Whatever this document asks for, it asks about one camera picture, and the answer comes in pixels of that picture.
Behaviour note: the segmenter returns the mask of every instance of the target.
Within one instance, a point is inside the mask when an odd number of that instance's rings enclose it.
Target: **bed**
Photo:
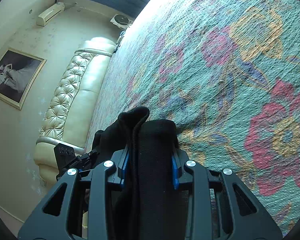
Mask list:
[[[300,217],[300,2],[151,0],[112,57],[94,133],[147,106],[180,148],[231,168],[285,235]]]

